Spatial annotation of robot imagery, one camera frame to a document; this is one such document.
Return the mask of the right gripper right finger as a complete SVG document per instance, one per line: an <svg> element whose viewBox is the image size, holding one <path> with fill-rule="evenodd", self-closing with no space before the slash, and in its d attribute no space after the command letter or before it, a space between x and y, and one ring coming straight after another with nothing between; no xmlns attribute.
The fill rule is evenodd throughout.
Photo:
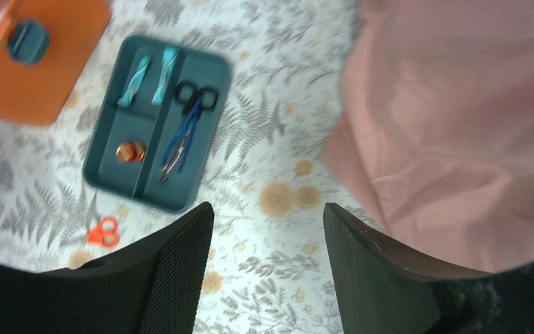
<svg viewBox="0 0 534 334"><path fill-rule="evenodd" d="M500 273L464 268L331 202L323 227L345 333L534 333L534 262Z"/></svg>

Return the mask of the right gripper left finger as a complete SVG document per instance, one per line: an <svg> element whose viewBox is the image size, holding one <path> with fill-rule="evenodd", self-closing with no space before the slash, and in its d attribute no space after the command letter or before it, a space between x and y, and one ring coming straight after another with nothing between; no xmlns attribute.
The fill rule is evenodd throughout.
<svg viewBox="0 0 534 334"><path fill-rule="evenodd" d="M78 269L0 264L0 333L192 333L213 222L203 202Z"/></svg>

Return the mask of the orange handled scissors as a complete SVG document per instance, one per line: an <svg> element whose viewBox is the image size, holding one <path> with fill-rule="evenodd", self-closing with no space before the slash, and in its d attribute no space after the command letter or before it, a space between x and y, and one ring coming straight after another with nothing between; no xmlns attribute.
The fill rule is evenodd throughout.
<svg viewBox="0 0 534 334"><path fill-rule="evenodd" d="M118 221L112 216L106 216L84 236L74 237L60 242L61 246L72 244L95 245L106 249L115 248L120 242Z"/></svg>

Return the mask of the small red round tin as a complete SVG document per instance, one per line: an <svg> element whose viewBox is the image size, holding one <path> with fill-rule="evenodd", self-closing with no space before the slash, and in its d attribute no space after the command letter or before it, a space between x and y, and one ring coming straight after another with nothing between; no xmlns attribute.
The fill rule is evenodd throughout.
<svg viewBox="0 0 534 334"><path fill-rule="evenodd" d="M130 163L136 158L136 149L132 143L121 143L116 150L115 156L120 163Z"/></svg>

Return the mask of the teal tray insert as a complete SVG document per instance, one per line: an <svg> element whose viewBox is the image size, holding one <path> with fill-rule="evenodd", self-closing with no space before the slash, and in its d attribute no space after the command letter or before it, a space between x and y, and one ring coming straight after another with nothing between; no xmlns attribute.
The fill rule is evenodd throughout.
<svg viewBox="0 0 534 334"><path fill-rule="evenodd" d="M175 48L177 57L163 102L154 106L152 98L166 47ZM151 59L136 96L127 108L119 107L118 100L145 55L150 55ZM143 35L126 38L120 47L83 165L85 181L95 188L165 212L185 211L193 204L200 187L231 80L232 67L221 55ZM181 81L214 88L219 98L213 112L201 115L182 172L175 169L167 182L160 185L161 160L184 119L183 104L175 99L175 88ZM115 156L118 146L135 142L146 146L144 160L120 163Z"/></svg>

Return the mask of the blue plastic tweezers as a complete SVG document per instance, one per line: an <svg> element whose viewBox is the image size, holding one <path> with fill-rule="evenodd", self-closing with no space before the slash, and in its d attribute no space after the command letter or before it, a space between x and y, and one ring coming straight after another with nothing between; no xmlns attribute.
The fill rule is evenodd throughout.
<svg viewBox="0 0 534 334"><path fill-rule="evenodd" d="M161 184L165 184L171 172L177 169L180 173L184 169L185 160L191 147L197 122L202 113L202 96L195 91L184 103L186 117L177 133L171 140L161 161Z"/></svg>

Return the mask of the teal small packet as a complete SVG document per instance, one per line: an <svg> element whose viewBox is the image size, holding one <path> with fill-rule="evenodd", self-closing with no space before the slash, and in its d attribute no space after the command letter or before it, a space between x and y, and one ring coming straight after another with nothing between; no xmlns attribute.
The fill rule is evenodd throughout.
<svg viewBox="0 0 534 334"><path fill-rule="evenodd" d="M119 107L127 108L132 103L143 82L150 59L150 55L145 55L139 60L136 71L132 74L130 80L128 80L126 89L118 100Z"/></svg>

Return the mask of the black handled scissors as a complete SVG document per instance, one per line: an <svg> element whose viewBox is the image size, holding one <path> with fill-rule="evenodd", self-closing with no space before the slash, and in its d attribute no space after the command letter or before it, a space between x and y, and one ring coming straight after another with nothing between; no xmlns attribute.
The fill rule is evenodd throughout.
<svg viewBox="0 0 534 334"><path fill-rule="evenodd" d="M197 87L193 82L181 81L175 88L175 99L183 104L184 117L161 160L160 185L164 185L170 174L177 169L180 173L191 148L195 128L204 112L216 108L219 92L211 87Z"/></svg>

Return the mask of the teal small tube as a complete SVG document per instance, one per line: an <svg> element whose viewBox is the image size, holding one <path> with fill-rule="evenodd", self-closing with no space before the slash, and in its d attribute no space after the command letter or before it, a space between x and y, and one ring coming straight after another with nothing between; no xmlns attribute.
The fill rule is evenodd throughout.
<svg viewBox="0 0 534 334"><path fill-rule="evenodd" d="M160 106L163 102L165 92L172 74L174 63L177 57L177 50L175 48L166 47L163 50L161 59L161 72L159 76L158 86L152 98L152 105Z"/></svg>

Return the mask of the orange medicine box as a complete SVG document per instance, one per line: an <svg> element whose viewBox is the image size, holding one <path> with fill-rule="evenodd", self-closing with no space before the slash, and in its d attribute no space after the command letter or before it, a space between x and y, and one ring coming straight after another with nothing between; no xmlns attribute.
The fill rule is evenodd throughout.
<svg viewBox="0 0 534 334"><path fill-rule="evenodd" d="M0 1L0 120L52 124L111 16L108 1Z"/></svg>

